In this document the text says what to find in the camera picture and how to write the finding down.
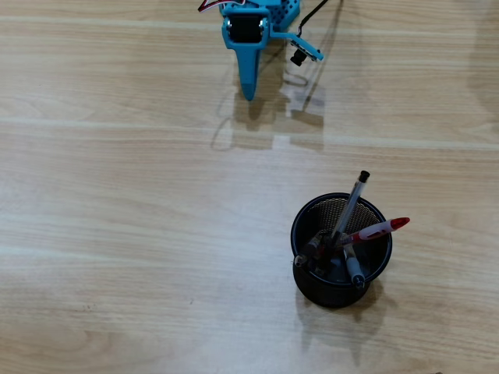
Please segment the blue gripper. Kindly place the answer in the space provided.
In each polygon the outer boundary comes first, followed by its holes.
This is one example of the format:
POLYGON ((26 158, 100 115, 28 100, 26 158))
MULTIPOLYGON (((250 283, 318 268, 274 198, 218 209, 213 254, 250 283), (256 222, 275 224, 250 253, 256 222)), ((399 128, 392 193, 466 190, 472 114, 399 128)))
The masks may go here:
POLYGON ((270 37, 271 11, 280 1, 234 1, 220 6, 222 36, 235 52, 242 94, 252 101, 257 90, 260 54, 270 37))

